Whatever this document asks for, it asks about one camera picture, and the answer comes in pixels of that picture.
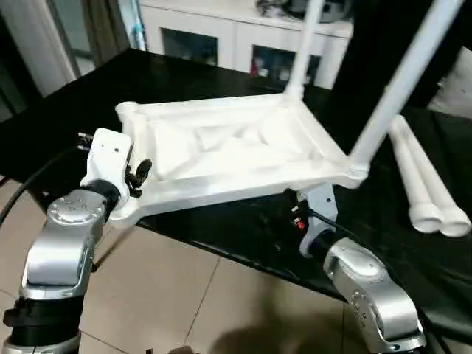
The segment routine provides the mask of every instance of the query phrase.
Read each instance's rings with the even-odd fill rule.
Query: black cloth
[[[431,7],[432,0],[359,0],[350,39],[323,115],[354,115],[347,119],[348,129],[341,148],[349,152],[365,126],[385,88]],[[440,89],[438,83],[456,63],[462,46],[471,45],[468,34],[472,0],[465,0],[458,16],[445,34],[431,62],[425,68],[407,106],[425,108]],[[347,127],[334,128],[343,135]]]
[[[119,131],[114,107],[123,101],[158,103],[276,91],[263,78],[128,50],[0,124],[0,174],[24,181],[73,145],[78,131]],[[311,87],[304,101],[318,114],[329,94]],[[458,205],[472,215],[472,122],[417,108],[406,108],[404,114]],[[331,115],[321,121],[343,142],[356,133],[342,129],[353,119]],[[49,170],[36,187],[59,196],[77,187],[85,172],[86,156],[78,153]],[[471,344],[471,236],[452,239],[413,230],[390,143],[381,145],[369,178],[357,190],[335,187],[335,195],[337,221],[385,261],[442,335]],[[282,252],[274,247],[274,235],[260,216],[276,210],[281,198],[270,195],[170,212],[144,218],[139,225],[340,299],[320,260],[304,259],[290,247]]]

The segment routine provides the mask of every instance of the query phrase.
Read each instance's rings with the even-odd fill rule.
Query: black table
[[[280,88],[247,74],[130,50],[0,124],[0,174],[24,181],[73,145],[78,131],[120,131],[114,107],[123,101],[158,103],[276,91]],[[328,90],[308,88],[305,103],[343,146],[352,140],[355,117],[321,114],[329,95]],[[472,122],[423,109],[407,108],[404,114],[456,202],[472,215]],[[77,153],[58,163],[38,179],[34,190],[53,198],[67,193],[85,175],[85,161],[86,156]],[[451,239],[413,230],[390,144],[382,144],[359,189],[335,187],[335,194],[338,222],[391,267],[437,332],[472,344],[471,236]],[[256,210],[270,212],[280,198],[270,195],[170,212],[144,218],[139,225],[340,299],[319,260],[306,260],[296,249],[282,254],[274,250]]]

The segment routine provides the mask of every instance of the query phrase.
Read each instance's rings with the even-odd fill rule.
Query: white plastic frame
[[[322,11],[311,0],[283,94],[178,103],[121,103],[122,132],[133,141],[131,169],[153,169],[142,197],[111,213],[117,227],[146,215],[330,182],[356,188],[391,121],[403,107],[463,0],[435,0],[369,122],[346,156],[302,102],[310,44]]]

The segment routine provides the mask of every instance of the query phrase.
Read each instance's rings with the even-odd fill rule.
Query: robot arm
[[[323,265],[358,320],[372,353],[409,353],[426,345],[416,307],[369,250],[343,238],[329,248]]]
[[[28,251],[20,297],[4,315],[13,330],[2,354],[78,353],[83,300],[103,225],[130,192],[139,195],[136,186],[149,171],[146,162],[131,175],[130,152],[126,135],[106,129],[95,133],[82,187],[51,203]],[[317,256],[353,307],[372,353],[404,353],[426,344],[413,302],[372,252],[347,238],[332,238],[319,249],[327,249]]]
[[[81,188],[52,202],[39,236],[28,251],[3,354],[78,353],[79,323],[92,272],[94,249],[113,209],[129,198],[125,183],[131,140],[99,129]]]

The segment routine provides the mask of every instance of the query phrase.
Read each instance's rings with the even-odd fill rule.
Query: white pvc pipe
[[[435,0],[350,154],[352,166],[368,170],[395,115],[405,105],[464,0]]]
[[[417,169],[406,144],[405,131],[397,119],[392,122],[389,135],[410,204],[409,217],[413,227],[426,234],[439,231],[443,224],[443,214],[431,202],[420,171]]]
[[[414,136],[405,118],[399,115],[395,120],[401,129],[405,131],[404,138],[406,144],[421,173],[433,203],[441,210],[443,217],[440,231],[449,237],[466,235],[471,230],[471,221],[468,216],[454,202],[443,180],[421,147],[420,142]]]
[[[303,98],[303,83],[310,63],[310,48],[316,25],[322,14],[324,0],[310,0],[305,14],[305,25],[302,29],[300,47],[295,56],[290,80],[285,88],[285,94],[296,100]]]

